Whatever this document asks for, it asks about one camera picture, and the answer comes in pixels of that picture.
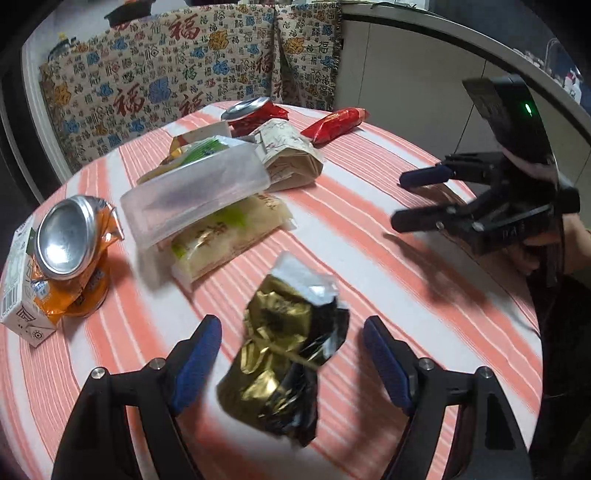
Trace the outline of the right hand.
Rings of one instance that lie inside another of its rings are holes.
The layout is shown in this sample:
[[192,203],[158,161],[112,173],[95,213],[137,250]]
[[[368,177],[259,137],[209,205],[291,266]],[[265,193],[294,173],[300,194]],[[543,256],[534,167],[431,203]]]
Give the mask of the right hand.
[[524,275],[530,275],[541,266],[537,250],[558,245],[564,253],[564,273],[574,274],[590,266],[590,230],[585,227],[578,214],[562,217],[562,228],[556,227],[537,236],[514,244],[503,252]]

